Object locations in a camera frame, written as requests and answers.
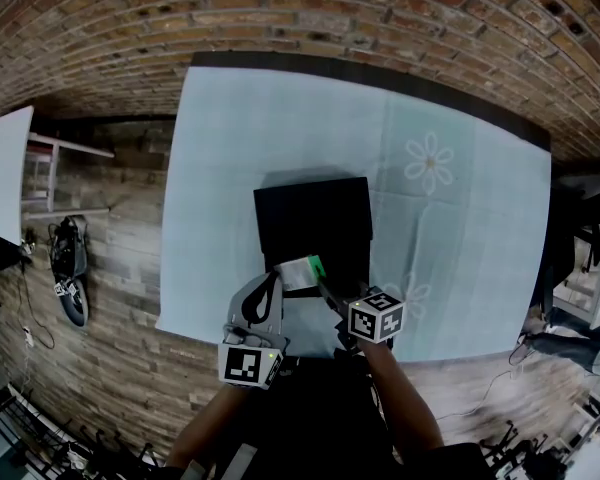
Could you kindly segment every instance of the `forearm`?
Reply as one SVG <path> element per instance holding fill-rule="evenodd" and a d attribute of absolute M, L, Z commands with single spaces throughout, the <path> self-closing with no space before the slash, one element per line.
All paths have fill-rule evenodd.
<path fill-rule="evenodd" d="M 223 386 L 211 402 L 180 432 L 166 465 L 184 469 L 195 460 L 209 470 L 222 432 L 240 411 L 249 393 L 249 389 Z"/>
<path fill-rule="evenodd" d="M 360 340 L 369 362 L 393 443 L 403 459 L 444 446 L 429 406 L 418 394 L 386 344 Z"/>

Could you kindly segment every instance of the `person's leg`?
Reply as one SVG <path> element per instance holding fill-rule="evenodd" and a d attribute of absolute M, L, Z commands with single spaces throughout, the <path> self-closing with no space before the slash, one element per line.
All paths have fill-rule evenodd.
<path fill-rule="evenodd" d="M 600 343 L 595 340 L 568 338 L 547 333 L 529 336 L 525 343 L 532 350 L 542 354 L 571 359 L 589 372 L 598 352 L 600 352 Z"/>
<path fill-rule="evenodd" d="M 566 327 L 572 331 L 576 331 L 581 336 L 595 340 L 600 343 L 600 327 L 595 329 L 589 328 L 589 323 L 585 322 L 577 316 L 573 316 L 560 308 L 554 307 L 548 316 L 549 324 L 559 327 Z"/>

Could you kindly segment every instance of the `white marker cube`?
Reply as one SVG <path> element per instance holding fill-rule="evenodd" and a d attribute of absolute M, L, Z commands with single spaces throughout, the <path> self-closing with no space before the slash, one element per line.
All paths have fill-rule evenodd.
<path fill-rule="evenodd" d="M 404 302 L 384 292 L 349 304 L 349 334 L 381 343 L 402 330 Z"/>
<path fill-rule="evenodd" d="M 228 384 L 269 389 L 281 363 L 277 348 L 218 345 L 218 376 Z"/>

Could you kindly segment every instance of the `flower pattern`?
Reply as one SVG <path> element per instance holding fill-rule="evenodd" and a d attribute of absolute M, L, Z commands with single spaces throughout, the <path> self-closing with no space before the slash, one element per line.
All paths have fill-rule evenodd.
<path fill-rule="evenodd" d="M 429 297 L 431 286 L 428 284 L 418 285 L 416 283 L 416 275 L 414 272 L 409 272 L 405 277 L 404 289 L 397 287 L 393 283 L 385 284 L 382 291 L 389 295 L 404 299 L 407 308 L 407 314 L 412 315 L 417 320 L 421 320 L 427 312 L 423 301 Z"/>
<path fill-rule="evenodd" d="M 450 185 L 453 182 L 451 171 L 444 167 L 453 160 L 453 151 L 449 148 L 438 150 L 438 137 L 434 132 L 427 133 L 424 147 L 413 140 L 407 141 L 407 152 L 415 158 L 404 169 L 408 180 L 415 180 L 422 176 L 422 190 L 430 196 L 436 190 L 436 183 Z"/>

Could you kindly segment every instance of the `light blue tablecloth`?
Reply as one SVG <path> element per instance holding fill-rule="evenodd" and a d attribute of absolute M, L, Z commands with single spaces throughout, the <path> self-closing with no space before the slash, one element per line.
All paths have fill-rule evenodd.
<path fill-rule="evenodd" d="M 254 189 L 366 176 L 371 281 L 407 300 L 396 357 L 511 350 L 540 263 L 550 165 L 516 136 L 416 98 L 309 75 L 191 68 L 169 165 L 158 327 L 222 339 L 231 296 L 264 268 Z M 320 299 L 286 300 L 289 353 L 332 350 L 336 322 Z"/>

